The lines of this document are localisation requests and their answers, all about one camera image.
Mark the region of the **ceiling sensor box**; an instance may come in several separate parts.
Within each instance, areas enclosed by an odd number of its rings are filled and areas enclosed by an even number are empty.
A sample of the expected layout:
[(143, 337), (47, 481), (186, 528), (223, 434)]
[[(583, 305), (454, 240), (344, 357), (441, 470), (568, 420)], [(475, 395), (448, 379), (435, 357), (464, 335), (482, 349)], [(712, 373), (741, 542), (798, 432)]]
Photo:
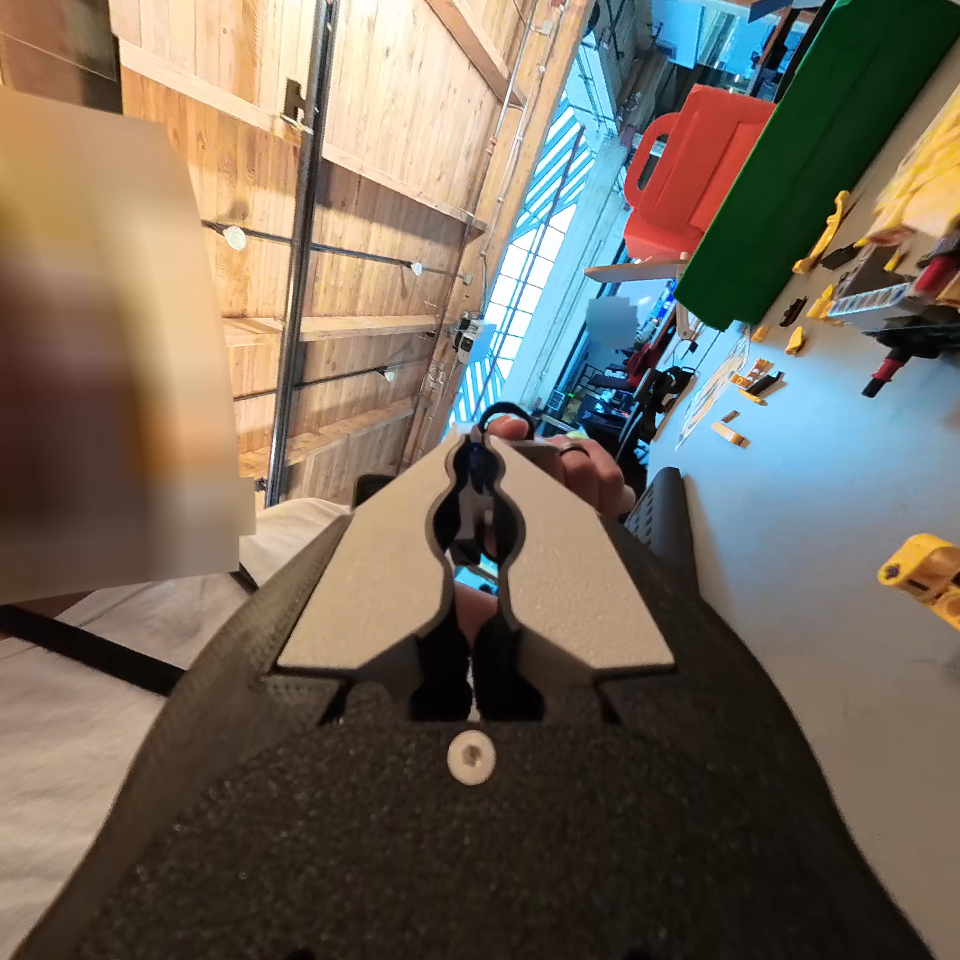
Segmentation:
[(453, 330), (452, 344), (464, 364), (485, 357), (498, 331), (495, 321), (479, 314), (463, 314)]

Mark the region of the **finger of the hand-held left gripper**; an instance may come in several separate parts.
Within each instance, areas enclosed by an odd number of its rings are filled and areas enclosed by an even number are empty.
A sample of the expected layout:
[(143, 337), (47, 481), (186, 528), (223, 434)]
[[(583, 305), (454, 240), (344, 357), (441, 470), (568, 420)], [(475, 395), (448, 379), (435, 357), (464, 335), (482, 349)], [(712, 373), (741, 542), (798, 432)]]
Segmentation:
[(486, 488), (465, 484), (458, 496), (460, 526), (453, 540), (454, 563), (498, 561), (494, 529), (495, 500)]

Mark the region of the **small brick assembly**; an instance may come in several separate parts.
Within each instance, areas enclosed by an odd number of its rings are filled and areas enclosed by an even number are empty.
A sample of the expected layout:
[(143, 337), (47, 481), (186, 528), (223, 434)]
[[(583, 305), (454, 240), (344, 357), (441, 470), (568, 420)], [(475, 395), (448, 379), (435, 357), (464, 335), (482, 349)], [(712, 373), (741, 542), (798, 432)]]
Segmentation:
[(959, 630), (959, 547), (933, 534), (915, 534), (882, 564), (877, 581), (907, 594)]

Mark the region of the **skylight window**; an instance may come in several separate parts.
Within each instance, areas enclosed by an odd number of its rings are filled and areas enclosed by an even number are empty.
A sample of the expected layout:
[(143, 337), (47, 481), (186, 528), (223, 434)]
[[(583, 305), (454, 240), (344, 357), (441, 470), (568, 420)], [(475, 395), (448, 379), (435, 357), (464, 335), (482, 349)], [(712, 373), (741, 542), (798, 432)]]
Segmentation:
[(596, 93), (589, 54), (580, 49), (546, 133), (510, 243), (486, 294), (486, 328), (464, 369), (448, 427), (476, 419), (503, 398), (594, 168), (596, 145), (607, 117)]

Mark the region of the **red plastic case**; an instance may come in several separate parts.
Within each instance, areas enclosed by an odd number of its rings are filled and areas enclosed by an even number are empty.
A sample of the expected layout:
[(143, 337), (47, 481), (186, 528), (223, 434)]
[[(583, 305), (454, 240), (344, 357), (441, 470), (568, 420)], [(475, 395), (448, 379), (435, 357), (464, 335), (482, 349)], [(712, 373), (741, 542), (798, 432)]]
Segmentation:
[(631, 259), (696, 251), (774, 110), (773, 102), (696, 84), (680, 111), (647, 127), (624, 185)]

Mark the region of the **green plastic bin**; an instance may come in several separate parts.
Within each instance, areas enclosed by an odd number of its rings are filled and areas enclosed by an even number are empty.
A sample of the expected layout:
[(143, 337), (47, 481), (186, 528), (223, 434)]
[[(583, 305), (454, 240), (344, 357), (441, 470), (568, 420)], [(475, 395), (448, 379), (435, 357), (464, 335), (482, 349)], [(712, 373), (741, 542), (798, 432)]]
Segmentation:
[(717, 331), (759, 323), (958, 36), (954, 2), (835, 2), (678, 281), (678, 304)]

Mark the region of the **black ceiling rail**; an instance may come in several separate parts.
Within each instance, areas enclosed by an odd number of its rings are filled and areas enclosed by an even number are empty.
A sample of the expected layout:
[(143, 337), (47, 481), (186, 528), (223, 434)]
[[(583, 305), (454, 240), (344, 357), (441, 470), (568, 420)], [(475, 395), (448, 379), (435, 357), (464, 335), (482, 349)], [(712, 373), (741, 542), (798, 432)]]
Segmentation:
[(303, 97), (301, 146), (297, 168), (294, 222), (287, 275), (285, 313), (274, 392), (273, 426), (265, 488), (267, 507), (278, 505), (285, 491), (286, 450), (291, 424), (297, 356), (306, 307), (306, 288), (322, 165), (335, 35), (341, 3), (318, 2)]

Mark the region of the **yellow toy car model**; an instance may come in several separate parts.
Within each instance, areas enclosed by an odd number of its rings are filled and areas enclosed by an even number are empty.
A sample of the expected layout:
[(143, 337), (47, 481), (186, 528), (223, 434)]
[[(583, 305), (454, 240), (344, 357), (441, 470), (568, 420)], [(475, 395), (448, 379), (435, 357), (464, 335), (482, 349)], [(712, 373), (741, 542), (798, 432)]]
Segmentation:
[(880, 192), (858, 249), (825, 318), (857, 328), (886, 351), (862, 390), (872, 399), (912, 359), (958, 354), (958, 90)]

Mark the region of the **scattered yellow black pieces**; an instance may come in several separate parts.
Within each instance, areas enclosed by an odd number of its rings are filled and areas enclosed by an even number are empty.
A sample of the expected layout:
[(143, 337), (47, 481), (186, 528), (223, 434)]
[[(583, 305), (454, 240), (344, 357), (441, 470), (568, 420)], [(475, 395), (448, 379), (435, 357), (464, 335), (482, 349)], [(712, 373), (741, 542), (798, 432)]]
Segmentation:
[[(807, 296), (798, 297), (789, 303), (778, 325), (780, 329), (790, 332), (790, 338), (783, 347), (784, 356), (797, 357), (804, 353), (810, 337), (801, 324), (801, 317), (825, 322), (834, 305), (835, 291), (836, 284), (829, 284), (811, 305)], [(743, 401), (756, 406), (766, 406), (766, 395), (773, 388), (783, 385), (784, 372), (777, 364), (760, 357), (745, 373), (737, 366), (726, 376), (725, 382), (736, 388)], [(746, 449), (750, 444), (749, 439), (731, 426), (738, 416), (738, 410), (725, 414), (711, 425), (711, 430), (734, 447)]]

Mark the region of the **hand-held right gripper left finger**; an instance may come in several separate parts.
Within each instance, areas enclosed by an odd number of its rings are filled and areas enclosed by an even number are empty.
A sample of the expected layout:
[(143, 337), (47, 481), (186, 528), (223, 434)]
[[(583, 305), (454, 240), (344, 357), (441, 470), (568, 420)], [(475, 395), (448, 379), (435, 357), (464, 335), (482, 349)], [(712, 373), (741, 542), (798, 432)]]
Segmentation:
[(452, 601), (434, 520), (461, 448), (453, 434), (352, 512), (278, 656), (282, 671), (376, 682), (399, 700), (421, 686), (419, 640)]

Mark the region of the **clear printed plastic bag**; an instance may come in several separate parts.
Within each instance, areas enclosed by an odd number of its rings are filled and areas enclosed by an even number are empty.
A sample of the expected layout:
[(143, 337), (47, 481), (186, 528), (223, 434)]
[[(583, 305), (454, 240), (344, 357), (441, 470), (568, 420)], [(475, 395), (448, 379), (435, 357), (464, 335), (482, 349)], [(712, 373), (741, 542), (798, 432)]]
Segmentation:
[(707, 378), (702, 386), (693, 394), (686, 409), (678, 431), (675, 450), (679, 450), (690, 438), (692, 432), (711, 411), (727, 387), (732, 384), (732, 378), (740, 375), (750, 355), (750, 338), (742, 335), (731, 348), (726, 358)]

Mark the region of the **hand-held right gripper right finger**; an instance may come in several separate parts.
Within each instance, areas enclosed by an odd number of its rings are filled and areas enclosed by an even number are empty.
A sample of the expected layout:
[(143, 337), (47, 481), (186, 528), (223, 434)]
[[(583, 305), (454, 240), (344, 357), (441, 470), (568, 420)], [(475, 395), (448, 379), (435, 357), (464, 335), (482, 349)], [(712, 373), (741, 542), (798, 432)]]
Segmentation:
[(542, 694), (671, 670), (675, 658), (602, 517), (525, 456), (490, 438), (493, 490), (515, 520), (501, 611), (518, 632), (517, 670)]

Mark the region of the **person's left hand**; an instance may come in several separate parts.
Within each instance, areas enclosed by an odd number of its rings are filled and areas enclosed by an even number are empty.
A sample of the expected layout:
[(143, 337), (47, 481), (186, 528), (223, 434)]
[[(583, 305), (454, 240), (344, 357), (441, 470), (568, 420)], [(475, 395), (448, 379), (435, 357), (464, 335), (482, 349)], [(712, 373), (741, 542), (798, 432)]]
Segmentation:
[(602, 517), (619, 520), (637, 503), (637, 495), (614, 457), (587, 436), (529, 438), (526, 421), (514, 414), (493, 418), (486, 426), (486, 433), (513, 446), (524, 442), (533, 444), (536, 450), (527, 449), (526, 459)]

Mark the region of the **wooden shelf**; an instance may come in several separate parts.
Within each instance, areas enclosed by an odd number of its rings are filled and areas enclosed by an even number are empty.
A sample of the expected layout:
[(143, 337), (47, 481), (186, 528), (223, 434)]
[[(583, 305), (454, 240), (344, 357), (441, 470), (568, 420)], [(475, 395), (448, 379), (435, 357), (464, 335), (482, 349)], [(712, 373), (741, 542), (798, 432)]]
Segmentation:
[(678, 260), (647, 259), (637, 262), (593, 266), (583, 269), (583, 275), (601, 284), (628, 282), (676, 281), (690, 263), (688, 258)]

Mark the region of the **yellow curved bar piece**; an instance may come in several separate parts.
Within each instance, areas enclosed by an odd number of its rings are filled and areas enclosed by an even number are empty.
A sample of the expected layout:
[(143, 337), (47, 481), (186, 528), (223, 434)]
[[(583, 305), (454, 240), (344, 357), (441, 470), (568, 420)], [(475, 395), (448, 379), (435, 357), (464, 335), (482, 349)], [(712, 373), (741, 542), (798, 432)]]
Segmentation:
[(822, 233), (816, 243), (811, 247), (810, 252), (794, 263), (791, 269), (794, 275), (802, 276), (809, 274), (818, 265), (829, 246), (834, 242), (835, 235), (849, 215), (855, 201), (850, 191), (842, 190), (836, 196), (834, 204), (835, 209), (826, 217)]

